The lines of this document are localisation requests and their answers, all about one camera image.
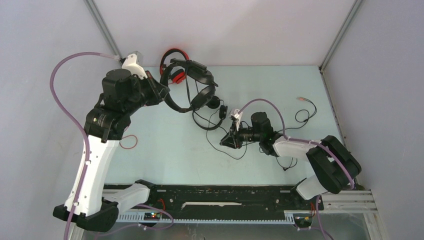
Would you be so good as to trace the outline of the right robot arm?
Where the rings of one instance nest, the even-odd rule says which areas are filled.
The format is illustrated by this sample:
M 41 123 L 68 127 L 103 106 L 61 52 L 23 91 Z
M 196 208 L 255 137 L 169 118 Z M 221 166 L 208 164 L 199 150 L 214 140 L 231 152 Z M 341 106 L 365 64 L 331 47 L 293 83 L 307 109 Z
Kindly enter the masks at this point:
M 354 186 L 362 167 L 344 145 L 333 135 L 319 141 L 297 139 L 275 131 L 265 112 L 251 116 L 251 126 L 242 127 L 238 115 L 231 117 L 228 133 L 220 140 L 220 145 L 239 149 L 244 143 L 258 143 L 268 156 L 291 157 L 305 160 L 311 165 L 314 174 L 301 180 L 291 190 L 291 204 L 304 209 L 311 199 L 324 194 L 338 194 L 346 187 Z

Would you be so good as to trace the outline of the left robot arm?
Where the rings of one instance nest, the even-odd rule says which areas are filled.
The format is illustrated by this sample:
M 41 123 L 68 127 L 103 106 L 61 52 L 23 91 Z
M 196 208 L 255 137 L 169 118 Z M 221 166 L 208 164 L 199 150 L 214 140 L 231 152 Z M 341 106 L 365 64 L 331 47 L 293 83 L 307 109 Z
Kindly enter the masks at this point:
M 53 216 L 93 232 L 107 232 L 118 216 L 142 204 L 153 208 L 158 194 L 146 181 L 103 197 L 112 156 L 120 145 L 131 116 L 141 107 L 158 105 L 169 88 L 154 79 L 149 71 L 133 73 L 127 69 L 109 71 L 102 80 L 103 91 L 87 114 L 83 133 L 83 154 L 71 193 Z

